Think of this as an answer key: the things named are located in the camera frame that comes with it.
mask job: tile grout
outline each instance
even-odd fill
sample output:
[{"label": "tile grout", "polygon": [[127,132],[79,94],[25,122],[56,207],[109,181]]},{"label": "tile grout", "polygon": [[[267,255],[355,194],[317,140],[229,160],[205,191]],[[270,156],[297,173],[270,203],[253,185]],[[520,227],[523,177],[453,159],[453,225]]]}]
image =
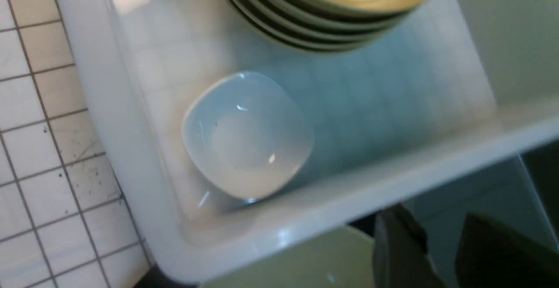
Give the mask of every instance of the tile grout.
[{"label": "tile grout", "polygon": [[[16,25],[16,28],[18,28],[18,22],[17,22],[16,15],[15,15],[15,12],[14,12],[14,7],[12,6],[12,2],[11,2],[11,0],[7,0],[7,2],[8,2],[8,7],[10,8],[10,12],[12,13],[12,18],[14,19],[14,25]],[[61,24],[64,25],[64,23],[62,22],[62,15],[60,15],[60,21],[61,21]],[[42,109],[42,111],[43,111],[44,117],[47,118],[48,115],[47,115],[47,112],[46,112],[45,104],[44,104],[44,101],[43,101],[43,99],[42,99],[40,90],[39,90],[39,88],[38,88],[38,84],[37,84],[37,80],[36,80],[35,74],[33,73],[33,70],[32,70],[33,67],[31,66],[31,61],[30,61],[30,59],[29,59],[28,51],[27,51],[27,49],[26,49],[26,47],[25,47],[24,38],[23,38],[23,36],[22,36],[22,34],[21,34],[21,30],[20,30],[20,29],[17,29],[16,32],[17,32],[18,37],[19,37],[19,39],[20,39],[20,44],[21,44],[21,47],[22,47],[22,51],[24,52],[25,61],[26,61],[27,64],[28,64],[29,72],[31,72],[31,75],[30,75],[30,76],[31,76],[31,79],[33,80],[33,85],[34,85],[34,87],[35,87],[35,91],[36,91],[36,93],[37,93],[38,100],[39,100],[39,103],[40,103],[40,105],[41,105],[41,109]],[[99,252],[97,251],[97,247],[95,246],[95,243],[94,243],[94,241],[93,241],[93,237],[91,236],[90,228],[89,228],[89,226],[88,226],[87,223],[86,223],[86,218],[84,217],[84,214],[83,214],[83,212],[82,212],[82,208],[81,208],[81,206],[80,206],[80,204],[79,204],[79,202],[78,202],[78,198],[77,198],[77,196],[76,196],[76,192],[74,191],[74,187],[72,187],[72,182],[71,182],[71,180],[70,180],[70,176],[68,175],[68,169],[66,169],[66,167],[64,166],[64,159],[62,158],[62,154],[60,153],[60,147],[58,146],[58,142],[56,141],[56,137],[54,137],[54,132],[52,131],[52,125],[50,124],[50,121],[49,121],[48,119],[46,120],[46,125],[47,125],[47,127],[48,127],[49,132],[50,132],[50,136],[51,136],[51,138],[52,138],[52,142],[54,143],[54,147],[55,147],[55,149],[56,149],[56,154],[58,155],[58,159],[59,159],[59,161],[60,161],[60,164],[62,165],[62,170],[64,171],[64,175],[66,175],[66,179],[68,180],[68,186],[69,186],[69,188],[70,188],[70,192],[72,193],[72,197],[74,198],[74,202],[76,203],[76,207],[77,207],[77,209],[78,209],[78,213],[79,213],[79,215],[80,215],[80,218],[82,219],[82,223],[84,224],[84,228],[86,229],[86,233],[87,233],[88,239],[90,240],[90,244],[91,244],[92,247],[93,247],[93,252],[94,252],[95,256],[96,256],[97,258],[99,258]],[[16,177],[15,169],[12,168],[12,171],[14,172],[14,177]],[[38,236],[37,229],[35,228],[34,222],[33,222],[32,217],[31,217],[31,212],[29,211],[28,206],[27,206],[27,204],[26,204],[26,202],[25,202],[25,198],[24,198],[24,195],[23,195],[23,191],[21,190],[21,187],[19,186],[19,182],[18,182],[18,180],[17,180],[17,177],[16,177],[16,183],[18,184],[18,188],[19,188],[19,190],[20,190],[20,194],[21,194],[22,200],[24,200],[24,204],[25,204],[25,206],[26,206],[26,210],[28,211],[28,216],[29,216],[29,219],[30,219],[30,221],[31,221],[31,224],[32,224],[32,226],[34,227],[34,231],[35,231],[36,238],[37,238],[37,240],[38,240],[38,244],[39,244],[39,246],[40,246],[40,249],[41,249],[41,252],[42,252],[43,257],[44,257],[44,259],[45,259],[45,262],[46,262],[46,264],[47,264],[47,266],[48,266],[48,272],[49,272],[50,276],[53,276],[52,268],[51,268],[51,266],[50,266],[50,262],[48,261],[48,258],[47,258],[47,256],[46,256],[44,247],[43,247],[42,242],[41,242],[41,240],[40,240],[40,238],[39,238],[39,236]],[[109,284],[109,282],[108,282],[107,274],[106,274],[106,272],[104,271],[103,266],[101,265],[100,262],[99,262],[99,266],[100,266],[100,268],[101,268],[101,272],[102,272],[103,278],[104,278],[105,282],[107,283],[108,288],[110,288],[110,284]],[[58,283],[57,283],[56,281],[54,281],[54,286],[55,286],[56,288],[58,288]]]},{"label": "tile grout", "polygon": [[[54,4],[55,4],[56,9],[58,11],[58,16],[60,17],[60,22],[62,24],[62,29],[64,30],[64,36],[66,38],[66,42],[68,43],[68,48],[70,49],[70,54],[72,54],[72,58],[73,58],[74,51],[72,50],[72,45],[70,44],[70,38],[68,38],[68,31],[66,31],[66,25],[64,24],[64,17],[62,17],[62,11],[60,11],[60,5],[58,4],[58,0],[54,0]],[[43,107],[43,110],[45,112],[45,117],[46,117],[46,109],[45,109],[45,107],[42,103],[42,99],[41,99],[40,92],[38,90],[38,86],[37,86],[37,93],[39,94],[39,99],[41,101],[41,106]],[[82,208],[81,208],[80,204],[78,203],[78,198],[76,196],[76,192],[74,191],[74,187],[72,187],[72,182],[70,180],[70,176],[68,175],[68,169],[66,169],[66,166],[64,166],[64,159],[62,158],[62,153],[60,153],[60,149],[58,148],[58,143],[56,142],[56,139],[54,137],[54,133],[52,132],[52,126],[50,125],[49,121],[47,121],[47,124],[48,124],[48,128],[50,129],[50,132],[51,132],[52,140],[54,141],[54,145],[56,147],[56,152],[58,153],[58,157],[60,158],[60,161],[62,162],[62,168],[64,169],[64,173],[66,174],[66,178],[68,179],[68,185],[70,186],[70,190],[72,191],[74,201],[76,202],[76,205],[78,206],[78,211],[80,212],[80,216],[82,217],[83,224],[86,227],[86,232],[87,232],[88,237],[90,238],[91,245],[93,246],[93,251],[95,252],[95,256],[97,258],[99,258],[99,252],[97,250],[97,247],[95,246],[93,237],[91,236],[90,228],[86,223],[86,218],[84,217],[84,214],[82,212]],[[103,278],[104,278],[104,280],[107,284],[107,287],[111,288],[110,282],[108,281],[107,273],[106,273],[100,259],[98,260],[98,262],[99,262],[99,268],[101,270],[101,274],[103,275]]]},{"label": "tile grout", "polygon": [[46,72],[50,72],[50,71],[56,71],[56,70],[60,70],[60,69],[64,69],[64,68],[69,68],[69,67],[73,67],[74,65],[76,65],[74,62],[69,63],[67,65],[59,65],[57,67],[54,68],[48,68],[48,69],[44,69],[44,70],[40,70],[40,71],[29,71],[28,73],[22,74],[22,75],[16,75],[16,76],[10,76],[10,77],[5,77],[4,79],[0,79],[0,83],[5,82],[5,81],[11,81],[13,79],[21,79],[22,77],[26,77],[26,76],[31,76],[33,75],[39,75],[42,73],[46,73]]},{"label": "tile grout", "polygon": [[138,225],[136,224],[136,220],[134,219],[134,216],[132,216],[132,211],[130,210],[130,206],[128,205],[128,200],[126,200],[126,196],[124,196],[124,191],[122,190],[122,187],[120,187],[120,181],[116,177],[116,173],[114,173],[114,170],[113,170],[112,174],[114,176],[114,179],[116,179],[116,184],[118,185],[118,189],[120,190],[120,195],[124,199],[124,206],[126,206],[126,210],[128,211],[128,215],[130,216],[130,220],[132,221],[132,226],[134,227],[134,231],[136,231],[136,236],[138,237],[138,240],[140,241],[141,250],[144,253],[145,260],[146,260],[146,262],[148,263],[148,266],[149,266],[148,250],[146,250],[146,248],[145,248],[144,239],[142,239],[142,237],[140,236],[140,229],[138,228]]},{"label": "tile grout", "polygon": [[45,247],[42,245],[41,239],[38,236],[38,231],[37,231],[37,228],[35,226],[35,222],[34,222],[32,216],[31,216],[31,211],[29,209],[28,202],[27,202],[27,200],[24,196],[24,191],[22,190],[20,182],[19,182],[19,180],[17,178],[17,175],[16,175],[16,169],[14,168],[14,163],[12,162],[12,158],[10,157],[10,154],[8,153],[8,147],[6,147],[6,142],[4,141],[4,136],[1,135],[1,134],[0,134],[0,142],[2,142],[2,147],[4,148],[4,151],[6,153],[6,158],[8,159],[8,164],[10,165],[10,170],[12,171],[12,175],[14,175],[14,178],[15,178],[14,184],[17,187],[18,193],[20,193],[21,201],[24,205],[25,212],[28,216],[28,220],[29,220],[29,223],[31,225],[31,230],[30,231],[32,231],[35,235],[39,250],[41,251],[41,254],[42,254],[42,258],[43,258],[43,260],[46,264],[48,274],[50,274],[50,276],[52,276],[52,267],[50,266],[50,262],[48,261],[48,258],[46,256]]},{"label": "tile grout", "polygon": [[[70,163],[66,163],[66,164],[64,164],[64,165],[59,165],[59,166],[52,167],[52,168],[49,168],[49,169],[41,170],[41,171],[39,171],[39,172],[32,173],[31,175],[25,175],[24,177],[19,178],[19,180],[20,180],[20,181],[24,181],[24,180],[27,180],[27,179],[31,179],[31,178],[33,178],[33,177],[37,177],[38,175],[44,175],[44,174],[47,173],[47,172],[51,172],[51,171],[54,171],[54,170],[62,169],[62,167],[64,167],[64,166],[69,167],[69,166],[72,166],[72,165],[76,165],[76,164],[78,164],[78,163],[82,163],[82,162],[84,162],[84,161],[89,161],[90,159],[94,159],[95,157],[101,157],[101,156],[105,156],[105,155],[106,155],[105,152],[98,153],[98,154],[94,154],[94,155],[85,157],[84,159],[80,159],[80,160],[77,160],[77,161],[71,161]],[[2,183],[2,184],[3,184],[3,185],[8,185],[8,184],[14,183],[14,182],[15,182],[15,181],[8,182],[8,183]]]},{"label": "tile grout", "polygon": [[[16,25],[16,27],[17,27],[18,24],[17,24],[17,20],[16,20],[16,15],[15,15],[15,13],[14,13],[14,7],[12,6],[12,1],[11,1],[11,0],[6,0],[6,1],[7,1],[7,4],[8,4],[8,7],[9,7],[9,9],[10,9],[10,13],[11,13],[11,15],[12,15],[12,18],[14,19],[14,25]],[[28,69],[29,69],[29,71],[31,72],[31,63],[30,63],[30,61],[29,61],[29,56],[28,56],[27,51],[26,51],[25,46],[24,46],[24,39],[23,39],[23,37],[22,37],[21,32],[20,32],[19,29],[17,29],[16,32],[17,32],[17,35],[18,35],[18,37],[19,37],[19,39],[20,39],[20,44],[21,44],[21,47],[22,47],[22,51],[24,52],[24,56],[25,56],[26,62],[27,62],[27,64],[28,64]],[[35,81],[35,77],[34,77],[33,75],[31,75],[31,77],[32,77],[32,79],[33,79],[33,81],[34,81],[35,87],[37,88],[37,83],[36,83],[36,81]],[[0,134],[0,141],[2,142],[2,147],[4,148],[4,152],[6,153],[6,157],[7,157],[7,159],[8,159],[8,164],[10,165],[10,169],[12,170],[12,175],[14,175],[14,180],[15,180],[15,183],[16,183],[16,186],[17,186],[17,189],[18,189],[18,192],[20,193],[20,197],[21,197],[21,200],[22,200],[22,202],[23,202],[23,204],[24,204],[25,211],[26,211],[26,213],[27,213],[27,215],[28,215],[29,222],[31,223],[31,228],[32,228],[32,230],[33,230],[33,232],[34,232],[34,235],[35,235],[35,238],[36,238],[36,240],[37,240],[39,250],[41,251],[41,254],[42,254],[42,258],[43,258],[43,260],[44,260],[44,262],[45,262],[45,264],[46,264],[46,268],[47,268],[47,270],[48,270],[48,274],[50,274],[50,276],[52,276],[52,274],[53,274],[53,272],[52,272],[52,266],[50,265],[50,261],[48,260],[48,258],[47,258],[47,256],[46,256],[45,247],[43,246],[43,244],[42,244],[42,242],[41,242],[41,238],[40,238],[40,236],[38,235],[38,231],[37,231],[37,229],[36,229],[36,227],[35,227],[35,222],[34,222],[32,216],[31,216],[31,211],[30,211],[30,209],[29,209],[27,200],[26,200],[26,198],[25,198],[25,196],[24,196],[24,191],[22,190],[21,185],[20,185],[20,182],[19,182],[19,180],[18,180],[18,178],[17,178],[16,169],[14,168],[14,163],[13,163],[11,157],[10,157],[10,153],[8,153],[8,147],[6,146],[6,142],[4,141],[4,136],[3,136],[2,134]],[[55,286],[55,288],[58,288],[58,284],[57,284],[56,282],[54,283],[54,286]]]},{"label": "tile grout", "polygon": [[48,117],[46,119],[40,119],[38,121],[33,121],[33,122],[26,123],[26,124],[18,125],[17,127],[10,127],[9,129],[0,130],[0,133],[8,133],[8,132],[11,132],[11,131],[23,129],[24,127],[31,127],[32,125],[44,123],[48,120],[52,121],[52,120],[68,117],[68,116],[71,116],[71,115],[76,115],[78,113],[83,113],[84,111],[88,111],[88,109],[87,108],[82,108],[82,109],[70,111],[68,113],[62,113],[60,115]]},{"label": "tile grout", "polygon": [[18,27],[11,27],[9,29],[3,29],[0,30],[0,33],[6,33],[8,31],[14,31],[14,30],[22,30],[22,29],[28,29],[31,27],[35,27],[35,26],[43,26],[43,25],[48,25],[48,24],[54,24],[60,22],[60,19],[57,20],[52,20],[52,21],[46,21],[46,22],[40,22],[40,23],[34,23],[34,24],[28,24],[28,25],[23,25],[23,26],[18,26]]},{"label": "tile grout", "polygon": [[[101,202],[101,203],[99,203],[99,204],[90,206],[89,208],[86,208],[86,209],[82,210],[82,212],[85,214],[85,213],[88,213],[88,212],[90,212],[90,211],[96,210],[96,209],[98,209],[98,208],[102,208],[103,206],[110,205],[110,204],[116,203],[116,202],[118,202],[118,201],[123,201],[123,200],[124,200],[124,198],[123,198],[122,196],[119,196],[119,197],[117,197],[117,198],[115,198],[115,199],[110,199],[110,200],[108,200],[108,201],[104,201],[104,202]],[[41,228],[44,228],[44,227],[48,227],[48,226],[50,226],[50,225],[54,225],[54,224],[56,224],[56,223],[63,222],[63,221],[66,220],[66,219],[70,219],[70,218],[76,217],[76,216],[78,216],[78,215],[79,215],[79,212],[75,212],[75,213],[72,213],[72,214],[68,214],[68,215],[66,215],[66,216],[63,216],[63,217],[60,217],[60,218],[51,220],[50,222],[47,222],[47,223],[44,223],[44,224],[40,224],[40,225],[36,225],[35,228],[36,228],[36,229],[41,229]],[[22,235],[24,235],[24,234],[26,234],[26,233],[28,233],[28,232],[32,232],[32,231],[33,231],[33,229],[30,228],[30,229],[26,229],[26,230],[24,230],[24,231],[22,231],[22,232],[18,232],[18,233],[12,234],[11,236],[7,236],[6,238],[0,239],[0,243],[6,242],[6,241],[9,241],[9,240],[12,240],[12,239],[14,239],[14,238],[17,238],[17,237],[19,237],[19,236],[22,236]]]},{"label": "tile grout", "polygon": [[93,259],[91,259],[91,260],[89,260],[89,261],[82,262],[82,263],[80,263],[80,264],[74,265],[74,266],[72,266],[71,268],[68,268],[67,270],[63,270],[62,272],[59,272],[59,273],[57,273],[57,274],[54,274],[53,276],[50,276],[50,277],[48,277],[48,278],[44,278],[44,279],[42,279],[42,280],[36,281],[36,282],[34,282],[34,283],[32,283],[32,284],[30,284],[30,285],[28,285],[28,286],[24,286],[24,288],[31,288],[31,287],[34,287],[34,286],[39,285],[39,284],[42,284],[42,283],[44,283],[44,282],[46,282],[46,281],[48,281],[48,280],[56,281],[55,279],[56,279],[57,277],[63,276],[63,275],[65,275],[65,274],[68,274],[69,272],[75,271],[75,270],[77,270],[78,268],[82,268],[82,267],[87,266],[87,265],[89,265],[89,264],[93,264],[93,263],[95,263],[95,262],[100,262],[100,260],[103,260],[104,258],[108,258],[108,257],[113,256],[113,255],[115,255],[115,254],[119,254],[119,253],[122,252],[122,251],[128,250],[128,249],[133,248],[133,247],[138,246],[138,245],[140,245],[140,242],[139,242],[139,241],[132,242],[131,244],[126,244],[126,246],[117,248],[116,250],[110,251],[110,252],[108,252],[107,254],[103,254],[102,256],[99,256],[99,258],[93,258]]}]

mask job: tile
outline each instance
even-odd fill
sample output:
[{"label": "tile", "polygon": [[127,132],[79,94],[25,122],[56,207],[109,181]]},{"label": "tile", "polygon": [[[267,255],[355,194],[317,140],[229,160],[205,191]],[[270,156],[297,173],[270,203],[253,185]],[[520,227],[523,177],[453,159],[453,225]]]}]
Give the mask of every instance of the tile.
[{"label": "tile", "polygon": [[76,67],[40,73],[35,80],[48,117],[87,107]]},{"label": "tile", "polygon": [[6,156],[4,147],[0,145],[0,185],[12,180],[14,180],[14,175],[12,174],[12,169],[8,163],[8,157]]},{"label": "tile", "polygon": [[36,226],[78,211],[62,169],[23,180],[20,185]]},{"label": "tile", "polygon": [[31,288],[54,288],[54,282],[52,280],[48,280],[42,284],[31,286]]},{"label": "tile", "polygon": [[4,140],[20,178],[60,166],[46,123],[6,132]]},{"label": "tile", "polygon": [[84,214],[99,255],[138,241],[124,201],[116,201]]},{"label": "tile", "polygon": [[0,33],[0,79],[29,73],[17,31]]},{"label": "tile", "polygon": [[10,0],[18,26],[43,23],[60,18],[54,0]]},{"label": "tile", "polygon": [[82,209],[120,197],[116,178],[106,156],[66,167]]},{"label": "tile", "polygon": [[0,0],[0,30],[15,27],[12,11],[8,5],[8,0]]},{"label": "tile", "polygon": [[60,22],[22,29],[21,36],[34,72],[74,62]]},{"label": "tile", "polygon": [[0,226],[0,239],[31,228],[28,213],[15,183],[0,187]]},{"label": "tile", "polygon": [[95,258],[79,215],[38,229],[38,236],[54,274]]},{"label": "tile", "polygon": [[45,118],[31,77],[0,83],[0,130]]},{"label": "tile", "polygon": [[111,287],[132,288],[149,270],[139,244],[104,258],[101,263]]},{"label": "tile", "polygon": [[78,161],[104,151],[87,111],[50,121],[64,163]]},{"label": "tile", "polygon": [[56,278],[59,288],[106,288],[99,263],[91,263]]},{"label": "tile", "polygon": [[48,278],[48,268],[33,232],[0,243],[2,288],[21,288]]}]

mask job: bowl rim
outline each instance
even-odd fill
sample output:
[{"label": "bowl rim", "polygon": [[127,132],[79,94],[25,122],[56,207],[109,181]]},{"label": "bowl rim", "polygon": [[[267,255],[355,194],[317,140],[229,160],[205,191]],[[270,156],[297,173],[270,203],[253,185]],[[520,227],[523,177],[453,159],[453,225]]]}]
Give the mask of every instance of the bowl rim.
[{"label": "bowl rim", "polygon": [[[231,196],[231,197],[235,197],[236,199],[239,200],[254,200],[254,197],[240,197],[240,196],[235,196],[233,194],[231,194],[230,192],[224,190],[220,185],[218,185],[217,183],[215,183],[214,181],[212,181],[211,179],[209,179],[206,175],[206,173],[204,173],[204,171],[202,171],[202,167],[200,167],[200,164],[197,162],[197,159],[193,158],[193,154],[192,151],[189,149],[189,145],[188,145],[188,140],[187,140],[187,121],[188,121],[188,117],[191,115],[192,111],[194,111],[194,109],[197,107],[198,104],[200,104],[200,102],[206,98],[206,96],[208,96],[210,93],[212,93],[213,91],[215,91],[218,87],[220,87],[221,85],[223,85],[224,83],[236,80],[236,79],[243,79],[243,76],[245,75],[258,75],[260,77],[262,77],[263,79],[266,79],[268,81],[269,84],[274,85],[275,87],[277,87],[278,89],[280,89],[281,91],[283,91],[285,93],[285,95],[293,102],[296,104],[295,100],[293,99],[293,97],[291,97],[291,95],[289,95],[285,89],[283,89],[278,83],[276,83],[271,77],[260,73],[260,72],[256,72],[256,71],[239,71],[239,72],[235,72],[232,73],[231,75],[228,75],[226,77],[223,77],[217,81],[215,81],[214,83],[212,83],[212,85],[210,85],[206,90],[204,90],[202,93],[200,93],[200,95],[198,95],[198,97],[196,97],[194,99],[194,101],[192,101],[192,103],[190,104],[190,106],[188,107],[188,109],[186,110],[186,112],[183,115],[182,121],[180,123],[180,138],[182,140],[182,144],[183,147],[186,151],[186,153],[188,154],[188,157],[190,158],[190,160],[192,161],[192,163],[196,166],[196,168],[198,169],[198,171],[200,171],[200,173],[202,173],[202,175],[204,176],[204,178],[206,178],[208,181],[210,181],[215,187],[217,187],[218,189],[220,189],[221,191],[223,191],[224,193],[226,193],[227,195]],[[258,197],[256,198],[256,200],[263,200],[271,195],[273,195],[274,193],[276,193],[277,191],[283,189],[287,183],[289,183],[291,181],[291,179],[293,179],[295,177],[295,175],[297,175],[299,173],[299,171],[306,165],[306,163],[309,161],[309,157],[310,155],[313,153],[314,150],[314,144],[315,144],[315,134],[314,134],[314,129],[313,126],[308,123],[308,121],[305,121],[305,125],[308,127],[309,131],[310,131],[310,143],[309,143],[309,149],[306,152],[305,158],[303,160],[303,162],[300,164],[299,169],[293,173],[291,175],[291,177],[288,177],[287,179],[283,180],[282,183],[280,185],[278,185],[274,190],[269,191],[268,193],[266,193],[264,196]]]},{"label": "bowl rim", "polygon": [[231,0],[231,2],[235,3],[236,7],[245,13],[246,16],[250,18],[254,23],[258,24],[262,28],[266,29],[270,33],[280,37],[282,40],[287,41],[288,43],[294,43],[299,45],[300,47],[310,48],[313,50],[319,51],[349,51],[352,49],[356,49],[362,47],[369,43],[369,41],[354,41],[354,42],[337,42],[337,43],[316,43],[314,41],[309,41],[306,39],[296,38],[292,35],[285,34],[283,31],[277,30],[274,26],[270,25],[269,22],[262,21],[261,18],[255,16],[251,9],[247,8],[245,4],[241,3],[241,0]]},{"label": "bowl rim", "polygon": [[331,31],[344,32],[345,34],[363,34],[390,26],[392,24],[391,19],[401,19],[403,16],[407,15],[408,11],[413,10],[413,8],[411,8],[407,11],[397,12],[395,14],[392,13],[394,16],[373,16],[376,20],[371,20],[370,15],[361,20],[355,20],[355,18],[352,18],[352,20],[344,20],[342,16],[336,16],[335,18],[337,19],[334,19],[334,17],[322,16],[324,12],[320,12],[320,10],[317,11],[315,7],[301,8],[301,3],[292,3],[294,0],[269,1],[277,8],[288,12],[298,20],[312,21],[313,25],[316,27],[326,27],[331,29]]},{"label": "bowl rim", "polygon": [[[260,36],[272,40],[274,43],[280,45],[281,47],[287,48],[287,49],[291,49],[292,51],[296,51],[302,54],[310,54],[310,55],[332,55],[332,54],[337,54],[337,53],[343,53],[346,51],[351,51],[354,48],[351,49],[330,49],[330,50],[324,50],[324,49],[315,49],[315,48],[308,48],[308,47],[303,47],[301,45],[295,44],[295,43],[290,43],[286,40],[283,40],[282,38],[279,38],[278,36],[270,33],[268,30],[262,28],[261,26],[257,25],[254,21],[252,21],[250,19],[249,16],[247,16],[243,10],[241,10],[234,2],[233,0],[225,0],[225,2],[235,11],[237,12],[240,16],[241,16],[241,20],[249,26],[250,29],[254,30],[256,33],[258,33]],[[364,41],[363,42],[363,46],[367,45],[369,42]]]},{"label": "bowl rim", "polygon": [[316,39],[327,39],[333,41],[339,41],[341,43],[348,42],[348,41],[363,41],[369,40],[369,38],[374,37],[377,29],[371,29],[369,32],[364,33],[357,33],[357,34],[344,34],[344,33],[336,33],[335,31],[324,31],[322,29],[313,29],[306,25],[306,22],[297,20],[293,16],[286,14],[282,16],[278,13],[278,8],[269,0],[249,0],[254,7],[256,7],[261,13],[266,15],[272,21],[277,24],[282,25],[288,29],[296,31],[298,33],[302,33],[306,36],[313,37]]},{"label": "bowl rim", "polygon": [[333,12],[335,14],[344,16],[346,18],[367,18],[375,16],[383,16],[390,14],[398,14],[407,10],[411,10],[414,7],[419,6],[426,0],[418,0],[417,3],[408,4],[406,6],[400,6],[398,8],[387,8],[387,9],[375,9],[368,10],[360,7],[344,6],[343,4],[337,3],[333,0],[300,0],[313,6],[316,10],[324,10],[327,12]]},{"label": "bowl rim", "polygon": [[[303,241],[303,242],[295,243],[295,244],[293,244],[292,246],[289,246],[289,247],[287,247],[287,248],[284,248],[283,250],[280,250],[279,252],[275,253],[275,255],[277,255],[277,254],[282,254],[283,252],[285,252],[285,250],[289,250],[289,249],[292,249],[292,248],[294,248],[294,247],[296,247],[296,246],[300,246],[300,245],[305,244],[305,243],[307,243],[307,242],[316,240],[316,238],[320,238],[321,236],[325,236],[325,235],[327,235],[327,234],[329,234],[329,233],[332,233],[332,232],[344,232],[345,234],[348,234],[348,236],[349,236],[349,235],[351,235],[351,236],[356,236],[359,240],[363,240],[363,241],[365,241],[367,244],[369,244],[369,245],[371,246],[372,252],[375,252],[375,249],[376,249],[376,241],[375,241],[375,238],[369,236],[368,234],[366,234],[366,233],[363,232],[362,230],[359,230],[359,229],[357,229],[357,228],[355,228],[355,227],[353,227],[353,226],[343,225],[343,226],[338,226],[337,228],[330,229],[330,230],[328,230],[328,231],[326,231],[326,232],[324,232],[324,233],[319,234],[319,235],[316,236],[316,237],[310,238],[310,239],[305,240],[305,241]],[[270,258],[270,257],[271,257],[271,256],[264,257],[264,258],[262,258],[261,260],[256,261],[255,263],[261,262],[261,261],[266,260],[267,258]],[[198,288],[207,288],[207,285],[210,284],[210,283],[211,283],[211,281],[210,281],[210,282],[202,282]]]}]

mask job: tiled countertop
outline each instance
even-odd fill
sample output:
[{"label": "tiled countertop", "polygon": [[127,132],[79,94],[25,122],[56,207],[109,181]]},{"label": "tiled countertop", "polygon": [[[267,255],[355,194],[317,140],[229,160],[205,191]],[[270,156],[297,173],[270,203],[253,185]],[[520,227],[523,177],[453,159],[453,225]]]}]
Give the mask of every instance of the tiled countertop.
[{"label": "tiled countertop", "polygon": [[128,288],[147,271],[56,0],[0,0],[0,141],[0,287]]}]

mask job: stack of plates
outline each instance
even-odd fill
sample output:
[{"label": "stack of plates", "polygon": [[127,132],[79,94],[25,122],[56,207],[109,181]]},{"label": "stack of plates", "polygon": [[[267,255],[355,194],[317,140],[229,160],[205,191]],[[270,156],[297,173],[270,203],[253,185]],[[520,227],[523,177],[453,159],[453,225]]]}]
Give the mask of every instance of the stack of plates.
[{"label": "stack of plates", "polygon": [[318,53],[363,47],[425,0],[229,0],[256,30]]}]

